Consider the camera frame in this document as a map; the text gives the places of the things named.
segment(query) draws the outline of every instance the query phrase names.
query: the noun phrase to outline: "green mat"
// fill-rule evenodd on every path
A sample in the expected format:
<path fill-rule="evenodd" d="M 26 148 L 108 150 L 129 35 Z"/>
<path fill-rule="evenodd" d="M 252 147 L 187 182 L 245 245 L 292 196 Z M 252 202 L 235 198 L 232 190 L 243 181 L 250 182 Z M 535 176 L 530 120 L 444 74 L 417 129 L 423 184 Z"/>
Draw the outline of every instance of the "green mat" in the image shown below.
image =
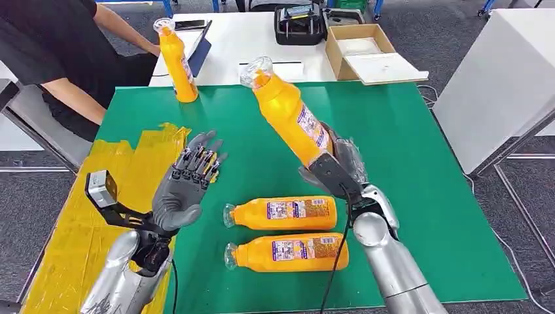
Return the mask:
<path fill-rule="evenodd" d="M 312 112 L 340 135 L 353 137 L 370 180 L 389 197 L 399 237 L 442 302 L 524 299 L 488 222 L 414 84 L 363 86 L 360 82 L 297 84 Z M 171 88 L 117 90 L 99 139 L 137 144 L 141 130 L 163 122 L 192 128 L 190 138 L 215 128 L 229 152 L 210 186 L 200 219 L 177 236 L 178 313 L 299 311 L 320 306 L 327 272 L 228 271 L 228 242 L 246 243 L 258 232 L 222 223 L 225 203 L 255 198 L 321 194 L 297 173 L 300 162 L 259 112 L 243 86 L 201 86 L 195 103 L 179 104 Z M 338 200 L 341 232 L 344 202 Z M 334 279 L 328 308 L 383 305 L 358 242 L 348 237 L 350 263 Z M 165 313 L 173 305 L 173 278 Z"/>

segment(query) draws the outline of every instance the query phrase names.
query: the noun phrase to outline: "robot finger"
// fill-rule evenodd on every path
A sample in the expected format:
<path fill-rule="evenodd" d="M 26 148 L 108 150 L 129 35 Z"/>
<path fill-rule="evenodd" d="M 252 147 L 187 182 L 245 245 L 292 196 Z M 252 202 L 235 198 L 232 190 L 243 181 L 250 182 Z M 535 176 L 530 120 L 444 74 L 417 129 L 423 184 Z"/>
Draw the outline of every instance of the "robot finger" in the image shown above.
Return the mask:
<path fill-rule="evenodd" d="M 193 137 L 193 139 L 187 144 L 187 147 L 191 149 L 195 149 L 196 147 L 206 146 L 208 141 L 213 139 L 216 136 L 216 130 L 211 130 L 208 133 L 199 133 L 197 136 Z"/>
<path fill-rule="evenodd" d="M 220 147 L 222 147 L 222 144 L 223 141 L 218 139 L 210 145 L 208 151 L 206 151 L 206 153 L 202 156 L 202 159 L 198 164 L 198 168 L 196 169 L 197 173 L 204 173 L 204 171 L 210 166 L 210 163 L 214 161 L 214 154 L 220 149 Z"/>
<path fill-rule="evenodd" d="M 187 166 L 187 170 L 196 171 L 202 156 L 205 154 L 206 148 L 202 145 L 198 145 L 191 153 L 190 162 Z"/>
<path fill-rule="evenodd" d="M 173 167 L 178 170 L 184 170 L 187 167 L 188 163 L 190 162 L 190 154 L 191 154 L 191 149 L 188 147 L 185 147 L 185 149 L 181 152 L 181 154 L 175 161 L 175 164 L 173 165 Z"/>
<path fill-rule="evenodd" d="M 221 154 L 218 159 L 214 162 L 214 164 L 212 164 L 210 166 L 210 168 L 208 169 L 208 171 L 206 171 L 206 175 L 204 176 L 204 180 L 210 182 L 210 180 L 212 180 L 214 178 L 214 176 L 216 176 L 216 174 L 218 173 L 218 170 L 220 168 L 220 165 L 222 164 L 222 162 L 224 162 L 224 160 L 227 159 L 228 153 L 225 152 L 223 154 Z"/>

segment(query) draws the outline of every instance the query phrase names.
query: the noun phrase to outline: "smartphone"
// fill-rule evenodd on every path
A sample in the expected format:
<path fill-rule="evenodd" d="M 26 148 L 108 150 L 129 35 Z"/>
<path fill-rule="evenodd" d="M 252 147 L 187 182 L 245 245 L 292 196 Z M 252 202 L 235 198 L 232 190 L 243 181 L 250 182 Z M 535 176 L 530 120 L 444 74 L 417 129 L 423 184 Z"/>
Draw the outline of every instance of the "smartphone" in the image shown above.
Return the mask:
<path fill-rule="evenodd" d="M 206 20 L 178 21 L 175 23 L 176 31 L 188 31 L 190 29 L 203 29 L 206 27 Z"/>

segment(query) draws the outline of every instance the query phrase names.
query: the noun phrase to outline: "orange bottle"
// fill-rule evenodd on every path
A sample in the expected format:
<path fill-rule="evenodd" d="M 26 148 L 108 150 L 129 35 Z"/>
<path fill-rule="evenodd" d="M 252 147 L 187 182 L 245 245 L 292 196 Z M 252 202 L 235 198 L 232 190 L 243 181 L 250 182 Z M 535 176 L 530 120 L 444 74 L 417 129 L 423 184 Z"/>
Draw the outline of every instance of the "orange bottle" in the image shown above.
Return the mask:
<path fill-rule="evenodd" d="M 303 165 L 308 167 L 323 150 L 333 153 L 328 132 L 302 102 L 300 90 L 274 74 L 270 58 L 252 61 L 240 80 L 253 89 L 260 112 Z"/>
<path fill-rule="evenodd" d="M 254 230 L 330 230 L 337 223 L 335 200 L 330 196 L 258 198 L 224 208 L 224 224 Z"/>
<path fill-rule="evenodd" d="M 195 101 L 198 90 L 185 55 L 185 45 L 175 33 L 175 22 L 170 18 L 159 18 L 154 22 L 154 30 L 160 36 L 160 51 L 173 81 L 175 97 L 181 103 Z"/>
<path fill-rule="evenodd" d="M 289 234 L 259 237 L 243 245 L 229 243 L 224 253 L 226 267 L 248 267 L 259 272 L 329 271 L 342 234 Z M 337 270 L 349 264 L 347 243 L 341 249 Z"/>

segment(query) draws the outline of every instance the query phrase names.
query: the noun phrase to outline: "held bottle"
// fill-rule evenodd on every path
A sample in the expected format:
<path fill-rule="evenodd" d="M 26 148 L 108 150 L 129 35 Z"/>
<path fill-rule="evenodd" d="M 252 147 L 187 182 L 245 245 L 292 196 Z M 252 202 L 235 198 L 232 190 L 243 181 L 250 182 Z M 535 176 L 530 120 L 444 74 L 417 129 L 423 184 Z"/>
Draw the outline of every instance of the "held bottle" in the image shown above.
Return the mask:
<path fill-rule="evenodd" d="M 175 33 L 175 22 L 170 18 L 159 18 L 154 30 L 160 36 L 160 51 L 173 81 L 175 97 L 181 103 L 191 103 L 198 97 L 194 77 L 185 55 L 185 46 Z"/>
<path fill-rule="evenodd" d="M 337 222 L 335 200 L 330 196 L 258 198 L 224 208 L 224 224 L 254 230 L 330 230 Z"/>
<path fill-rule="evenodd" d="M 248 267 L 259 272 L 329 271 L 333 269 L 342 234 L 289 234 L 259 237 L 243 245 L 228 243 L 226 267 Z M 349 264 L 347 243 L 341 249 L 337 270 Z"/>
<path fill-rule="evenodd" d="M 302 102 L 300 90 L 274 74 L 270 58 L 252 61 L 240 80 L 253 89 L 260 112 L 303 165 L 308 167 L 323 150 L 333 153 L 328 132 Z"/>

